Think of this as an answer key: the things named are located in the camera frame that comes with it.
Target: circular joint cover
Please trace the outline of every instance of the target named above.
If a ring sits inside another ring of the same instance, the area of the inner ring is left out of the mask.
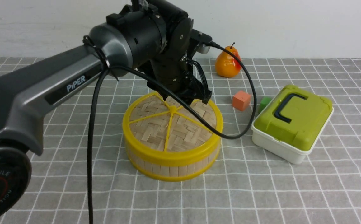
[[[31,178],[31,163],[18,149],[0,147],[0,216],[23,195]]]

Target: green box lid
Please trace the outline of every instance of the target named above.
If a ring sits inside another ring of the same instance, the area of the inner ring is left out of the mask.
[[[330,99],[286,85],[254,121],[254,126],[279,141],[308,151],[332,111]]]

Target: black handle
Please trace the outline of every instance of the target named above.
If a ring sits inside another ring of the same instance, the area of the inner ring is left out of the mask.
[[[281,104],[277,107],[276,111],[274,112],[274,117],[277,119],[281,119],[284,122],[290,123],[291,119],[286,118],[285,116],[281,115],[280,112],[282,111],[282,109],[286,106],[286,104],[291,100],[291,98],[293,97],[299,97],[301,99],[306,100],[306,97],[298,95],[296,93],[291,93],[289,94],[284,100],[283,102],[281,102]]]

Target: white box base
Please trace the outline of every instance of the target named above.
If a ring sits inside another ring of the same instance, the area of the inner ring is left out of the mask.
[[[312,152],[313,147],[315,146],[317,140],[319,139],[319,136],[321,135],[321,132],[323,131],[324,127],[326,126],[326,124],[329,121],[333,112],[334,112],[334,108],[331,111],[330,115],[328,116],[323,127],[321,128],[319,134],[317,135],[314,143],[312,144],[312,147],[308,151],[299,150],[294,146],[291,146],[287,143],[281,142],[281,141],[275,139],[274,137],[268,135],[267,133],[264,133],[264,132],[256,129],[255,125],[254,125],[255,121],[253,122],[253,125],[251,125],[252,131],[253,131],[253,143],[257,146],[260,146],[260,147],[270,151],[273,154],[276,154],[277,156],[280,156],[281,158],[287,160],[290,163],[301,164],[302,161],[305,159],[305,157]]]

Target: plastic box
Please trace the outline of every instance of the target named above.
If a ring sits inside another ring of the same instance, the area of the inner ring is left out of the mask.
[[[333,111],[330,99],[287,85],[253,122],[253,143],[300,164],[312,152]]]

